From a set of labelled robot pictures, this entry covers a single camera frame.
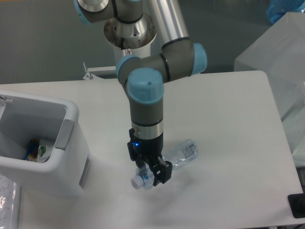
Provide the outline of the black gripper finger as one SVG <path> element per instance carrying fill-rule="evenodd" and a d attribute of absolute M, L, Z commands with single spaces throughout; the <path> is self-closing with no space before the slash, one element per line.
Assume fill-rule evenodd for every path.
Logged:
<path fill-rule="evenodd" d="M 149 160 L 150 170 L 154 175 L 153 186 L 166 183 L 172 175 L 173 165 L 162 157 L 153 157 Z"/>
<path fill-rule="evenodd" d="M 149 166 L 144 161 L 136 161 L 136 165 L 137 168 L 135 174 L 142 178 L 147 178 L 149 173 Z"/>

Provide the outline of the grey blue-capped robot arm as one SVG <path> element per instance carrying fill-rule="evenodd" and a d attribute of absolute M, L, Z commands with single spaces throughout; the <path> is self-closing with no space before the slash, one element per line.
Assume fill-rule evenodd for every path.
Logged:
<path fill-rule="evenodd" d="M 140 0 L 77 0 L 74 5 L 86 24 L 105 22 L 110 42 L 121 50 L 146 46 L 155 31 L 162 44 L 158 55 L 138 57 L 134 53 L 121 57 L 116 76 L 129 103 L 132 127 L 128 150 L 137 165 L 138 180 L 150 178 L 156 186 L 172 175 L 172 163 L 162 156 L 164 84 L 203 72 L 207 54 L 203 46 L 191 41 L 179 2 L 147 2 L 152 23 L 143 12 Z"/>

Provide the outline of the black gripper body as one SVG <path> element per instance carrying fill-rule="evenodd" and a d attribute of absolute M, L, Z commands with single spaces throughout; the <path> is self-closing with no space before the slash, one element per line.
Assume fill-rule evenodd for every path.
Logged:
<path fill-rule="evenodd" d="M 162 158 L 163 133 L 153 139 L 141 139 L 136 137 L 135 130 L 129 130 L 130 141 L 127 143 L 131 161 L 136 163 L 137 167 L 142 167 L 144 163 L 149 167 L 158 166 L 159 159 Z"/>

